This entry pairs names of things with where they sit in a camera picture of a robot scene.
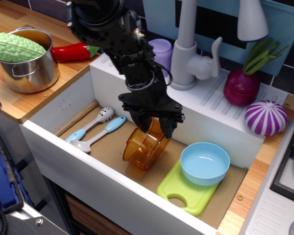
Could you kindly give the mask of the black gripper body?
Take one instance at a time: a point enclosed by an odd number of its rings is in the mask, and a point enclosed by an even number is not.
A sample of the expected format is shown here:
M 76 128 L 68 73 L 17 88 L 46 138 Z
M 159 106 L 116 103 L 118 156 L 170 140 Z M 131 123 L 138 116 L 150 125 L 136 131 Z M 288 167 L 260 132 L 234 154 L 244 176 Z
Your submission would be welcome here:
M 167 118 L 175 122 L 183 122 L 185 119 L 182 105 L 169 97 L 165 85 L 131 89 L 129 93 L 120 94 L 118 99 L 134 122 L 142 122 L 147 117 Z

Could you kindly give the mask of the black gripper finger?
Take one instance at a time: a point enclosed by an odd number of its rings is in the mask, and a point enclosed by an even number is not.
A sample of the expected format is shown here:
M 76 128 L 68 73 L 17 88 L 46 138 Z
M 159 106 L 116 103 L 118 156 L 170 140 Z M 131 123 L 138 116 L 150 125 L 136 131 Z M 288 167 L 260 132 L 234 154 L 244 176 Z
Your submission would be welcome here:
M 177 127 L 177 122 L 172 118 L 161 117 L 159 118 L 160 127 L 167 139 L 172 137 L 172 134 Z
M 130 112 L 130 115 L 134 121 L 134 123 L 139 127 L 139 129 L 143 132 L 146 133 L 152 123 L 152 117 L 145 114 L 143 111 L 135 111 L 135 112 Z

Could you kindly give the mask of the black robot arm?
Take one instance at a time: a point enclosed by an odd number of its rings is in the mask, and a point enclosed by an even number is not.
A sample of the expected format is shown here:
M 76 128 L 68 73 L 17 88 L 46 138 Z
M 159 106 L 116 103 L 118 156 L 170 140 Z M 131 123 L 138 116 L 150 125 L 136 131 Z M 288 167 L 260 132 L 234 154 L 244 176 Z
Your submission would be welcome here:
M 137 25 L 137 15 L 123 0 L 70 0 L 68 27 L 82 43 L 103 49 L 119 74 L 125 76 L 128 93 L 119 95 L 122 107 L 136 125 L 148 117 L 159 119 L 167 139 L 185 119 L 182 105 L 170 98 L 153 47 Z

